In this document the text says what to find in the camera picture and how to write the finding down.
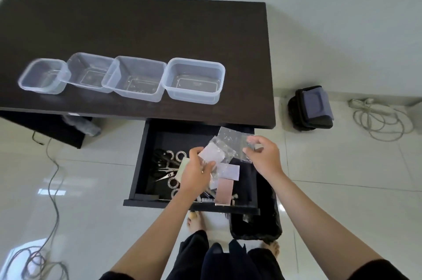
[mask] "bare foot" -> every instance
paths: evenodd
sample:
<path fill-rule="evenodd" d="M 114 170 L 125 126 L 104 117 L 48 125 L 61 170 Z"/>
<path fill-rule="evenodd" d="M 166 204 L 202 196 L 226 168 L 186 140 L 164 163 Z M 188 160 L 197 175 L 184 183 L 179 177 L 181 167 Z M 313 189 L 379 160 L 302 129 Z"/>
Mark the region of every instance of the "bare foot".
<path fill-rule="evenodd" d="M 189 228 L 190 233 L 195 233 L 198 230 L 206 230 L 201 211 L 189 212 L 189 217 L 187 218 L 187 227 Z"/>
<path fill-rule="evenodd" d="M 269 245 L 267 245 L 265 242 L 262 242 L 261 248 L 269 249 L 273 253 L 274 257 L 276 257 L 276 260 L 277 260 L 277 257 L 280 254 L 280 245 L 278 244 L 277 241 L 273 241 Z"/>

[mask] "desk top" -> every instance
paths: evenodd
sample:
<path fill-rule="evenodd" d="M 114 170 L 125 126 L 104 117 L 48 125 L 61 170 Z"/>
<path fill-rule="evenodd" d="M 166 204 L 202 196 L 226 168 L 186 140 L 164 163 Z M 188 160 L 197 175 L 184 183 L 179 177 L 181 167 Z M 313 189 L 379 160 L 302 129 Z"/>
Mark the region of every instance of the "desk top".
<path fill-rule="evenodd" d="M 226 68 L 215 105 L 158 103 L 71 84 L 58 95 L 19 88 L 35 58 L 67 61 L 76 52 L 216 61 Z M 0 4 L 0 109 L 93 117 L 161 118 L 275 126 L 266 5 L 211 0 L 3 0 Z"/>

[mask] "desk drawer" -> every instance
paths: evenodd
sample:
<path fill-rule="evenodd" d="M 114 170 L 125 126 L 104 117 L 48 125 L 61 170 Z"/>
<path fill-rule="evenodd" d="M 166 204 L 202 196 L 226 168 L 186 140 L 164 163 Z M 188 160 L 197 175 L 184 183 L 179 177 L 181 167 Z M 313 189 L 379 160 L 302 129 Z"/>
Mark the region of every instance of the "desk drawer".
<path fill-rule="evenodd" d="M 231 129 L 245 133 L 254 133 L 254 129 L 247 126 L 231 125 Z M 218 134 L 220 127 L 201 123 L 166 119 L 148 119 L 145 122 L 142 142 L 140 144 L 138 160 L 133 176 L 129 199 L 124 200 L 125 206 L 165 208 L 171 200 L 171 189 L 167 186 L 167 179 L 155 182 L 151 172 L 151 157 L 155 149 L 185 151 L 195 146 L 206 146 L 213 136 Z M 239 199 L 234 206 L 216 206 L 213 203 L 194 202 L 191 210 L 213 211 L 239 214 L 259 214 L 256 199 L 257 171 L 252 164 L 233 159 L 232 164 L 240 165 L 239 181 L 233 185 L 233 193 Z"/>

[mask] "right hand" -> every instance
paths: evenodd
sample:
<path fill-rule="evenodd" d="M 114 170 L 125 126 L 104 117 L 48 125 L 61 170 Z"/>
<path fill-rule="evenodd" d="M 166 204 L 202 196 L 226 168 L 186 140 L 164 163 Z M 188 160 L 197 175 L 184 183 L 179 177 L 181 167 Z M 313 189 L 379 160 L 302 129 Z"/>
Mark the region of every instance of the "right hand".
<path fill-rule="evenodd" d="M 280 151 L 274 142 L 260 135 L 250 135 L 247 141 L 252 144 L 262 144 L 262 148 L 256 150 L 243 148 L 243 152 L 264 178 L 268 180 L 272 176 L 284 174 L 280 163 Z"/>

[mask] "clear plastic container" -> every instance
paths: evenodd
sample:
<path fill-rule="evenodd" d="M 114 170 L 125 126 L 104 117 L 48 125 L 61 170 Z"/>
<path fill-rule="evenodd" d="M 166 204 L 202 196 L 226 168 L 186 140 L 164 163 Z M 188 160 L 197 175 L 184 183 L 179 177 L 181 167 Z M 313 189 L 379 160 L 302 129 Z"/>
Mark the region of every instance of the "clear plastic container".
<path fill-rule="evenodd" d="M 119 56 L 113 60 L 102 85 L 123 97 L 159 102 L 166 64 L 143 58 Z"/>
<path fill-rule="evenodd" d="M 32 61 L 19 77 L 18 85 L 27 91 L 46 94 L 59 94 L 71 76 L 65 61 L 56 59 L 36 59 Z"/>
<path fill-rule="evenodd" d="M 67 61 L 67 67 L 71 72 L 71 77 L 67 81 L 63 79 L 62 81 L 80 88 L 110 93 L 113 90 L 103 87 L 101 81 L 113 63 L 113 60 L 113 58 L 96 54 L 75 53 Z"/>
<path fill-rule="evenodd" d="M 225 72 L 218 62 L 173 58 L 167 64 L 162 83 L 172 99 L 216 104 Z"/>

